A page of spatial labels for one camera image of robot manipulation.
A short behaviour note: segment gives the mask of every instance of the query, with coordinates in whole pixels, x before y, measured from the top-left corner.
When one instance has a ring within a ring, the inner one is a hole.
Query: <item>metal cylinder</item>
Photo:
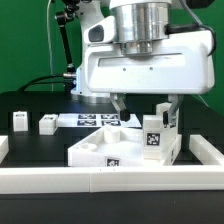
[[[138,3],[112,8],[117,29],[115,42],[122,44],[122,52],[151,53],[152,40],[167,38],[165,26],[169,23],[169,11],[168,3]]]

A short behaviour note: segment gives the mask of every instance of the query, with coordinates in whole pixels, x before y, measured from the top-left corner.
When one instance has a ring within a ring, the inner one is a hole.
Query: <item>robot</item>
[[[123,94],[168,94],[172,105],[163,115],[164,125],[176,126],[183,95],[203,94],[213,87],[215,34],[188,7],[197,7],[200,1],[196,5],[184,0],[63,2],[65,10],[57,15],[60,29],[77,16],[83,33],[83,60],[77,70],[64,41],[66,77],[74,80],[71,93],[75,99],[111,101],[119,118],[128,121],[130,112]],[[211,3],[201,4],[205,7]],[[107,18],[101,13],[102,5],[109,6],[111,15]],[[196,23],[170,25],[172,7],[183,7]]]

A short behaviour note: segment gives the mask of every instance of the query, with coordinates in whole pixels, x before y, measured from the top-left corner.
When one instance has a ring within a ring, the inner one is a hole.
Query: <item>green backdrop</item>
[[[14,91],[26,82],[50,74],[47,42],[48,0],[0,0],[0,92]],[[224,1],[216,0],[209,8],[195,10],[204,24],[214,28],[218,47],[213,55],[216,84],[203,98],[217,112],[224,115]],[[63,10],[60,0],[51,4],[50,23],[54,58],[54,73],[66,70],[59,29],[54,20],[56,12]],[[173,23],[190,23],[192,19],[183,10],[172,11]],[[68,24],[72,57],[76,66],[81,63],[81,32],[77,20]],[[51,86],[32,87],[30,90],[51,90]]]

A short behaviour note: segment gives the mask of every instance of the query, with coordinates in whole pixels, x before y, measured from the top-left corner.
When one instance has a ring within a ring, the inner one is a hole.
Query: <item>white cube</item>
[[[54,135],[58,128],[58,115],[46,114],[39,121],[40,135]]]
[[[175,141],[177,128],[164,127],[162,115],[145,115],[143,136],[144,158],[160,160]]]
[[[28,116],[25,111],[13,112],[13,130],[28,131]]]

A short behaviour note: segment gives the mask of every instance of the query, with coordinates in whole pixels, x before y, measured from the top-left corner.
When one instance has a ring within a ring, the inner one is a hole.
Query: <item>white box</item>
[[[25,111],[13,112],[13,130],[28,131],[28,116]]]
[[[39,121],[40,135],[53,135],[58,128],[58,115],[46,114]]]

